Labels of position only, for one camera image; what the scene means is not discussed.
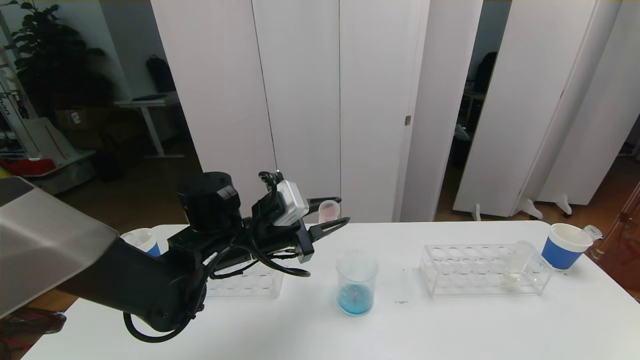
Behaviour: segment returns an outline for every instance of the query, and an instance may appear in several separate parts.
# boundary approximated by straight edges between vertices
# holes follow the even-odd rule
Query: blue liquid
[[[338,294],[338,304],[345,312],[361,315],[370,310],[373,296],[368,287],[361,284],[348,284]]]

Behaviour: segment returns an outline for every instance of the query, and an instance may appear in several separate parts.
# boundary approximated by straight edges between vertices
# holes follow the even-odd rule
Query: red object
[[[0,165],[2,165],[2,167],[12,175],[18,176],[42,175],[56,168],[56,164],[53,163],[52,159],[41,159],[36,161],[23,159],[13,163],[0,159]]]

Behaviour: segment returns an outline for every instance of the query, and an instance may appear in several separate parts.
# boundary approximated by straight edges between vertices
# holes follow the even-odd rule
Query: black cable
[[[11,360],[11,349],[9,348],[9,344],[5,340],[0,340],[2,343],[2,360]]]
[[[227,274],[211,274],[209,276],[210,279],[212,280],[220,280],[220,279],[226,279],[228,277],[232,277],[232,276],[236,276],[236,275],[242,275],[243,272],[247,271],[250,267],[252,267],[253,265],[256,265],[257,263],[259,263],[260,261],[258,260],[254,260],[252,263],[250,263],[249,265],[245,266],[242,269],[238,269],[238,270],[234,270],[232,272],[229,272]]]
[[[269,198],[268,210],[270,210],[275,205],[276,196],[278,196],[278,179],[276,178],[276,175],[266,171],[259,172],[258,176],[260,176],[260,179],[269,186],[271,197]],[[311,276],[311,273],[306,270],[302,270],[299,268],[286,268],[278,263],[275,263],[273,260],[269,259],[260,250],[260,248],[258,247],[258,244],[255,242],[255,231],[258,228],[257,225],[261,220],[262,220],[262,217],[253,219],[253,222],[252,222],[253,224],[251,226],[252,230],[249,234],[249,244],[253,247],[253,250],[250,250],[250,249],[246,249],[246,250],[251,252],[256,258],[258,258],[258,260],[260,260],[261,263],[272,268],[273,270],[278,270],[280,272],[293,275],[293,276],[300,276],[300,277]]]
[[[294,259],[297,258],[298,255],[297,254],[287,254],[287,255],[270,255],[269,259]]]
[[[203,277],[200,280],[200,282],[198,283],[198,286],[195,287],[195,291],[197,291],[197,289],[200,289],[200,294],[198,294],[197,298],[195,298],[195,300],[193,300],[192,304],[194,304],[194,305],[191,306],[191,308],[187,310],[187,312],[185,314],[185,321],[182,322],[180,325],[178,325],[178,327],[175,328],[175,330],[173,330],[172,332],[170,332],[167,335],[162,335],[162,336],[145,335],[145,334],[141,333],[140,331],[138,331],[136,329],[136,327],[133,325],[133,321],[131,320],[131,314],[122,313],[122,315],[124,317],[124,325],[127,328],[127,330],[129,331],[129,334],[131,334],[134,338],[136,338],[136,339],[138,339],[140,341],[144,341],[145,343],[161,343],[161,342],[173,339],[174,337],[176,337],[176,335],[180,334],[184,330],[184,328],[186,328],[187,325],[189,325],[189,322],[195,316],[196,308],[200,305],[200,299],[202,298],[202,295],[204,294],[204,291],[206,290],[207,280],[208,280],[209,276],[213,273],[213,269],[215,269],[216,265],[218,265],[220,260],[222,260],[222,258],[224,258],[225,255],[227,255],[229,253],[229,251],[231,251],[234,248],[235,247],[232,247],[231,245],[226,247],[218,255],[216,255],[216,257],[207,266],[205,266],[205,269],[204,269],[204,272],[203,272]]]

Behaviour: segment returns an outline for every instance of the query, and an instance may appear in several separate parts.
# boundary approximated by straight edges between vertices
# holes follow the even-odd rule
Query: glass beaker
[[[378,261],[370,255],[349,250],[338,258],[338,305],[351,315],[366,314],[373,306]]]

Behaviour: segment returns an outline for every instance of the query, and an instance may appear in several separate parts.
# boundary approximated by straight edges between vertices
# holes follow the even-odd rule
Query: plastic cup
[[[340,204],[333,200],[322,201],[318,207],[318,224],[338,220],[340,216]]]
[[[373,306],[378,261],[359,250],[340,255],[338,270],[338,305],[350,315],[366,314]]]

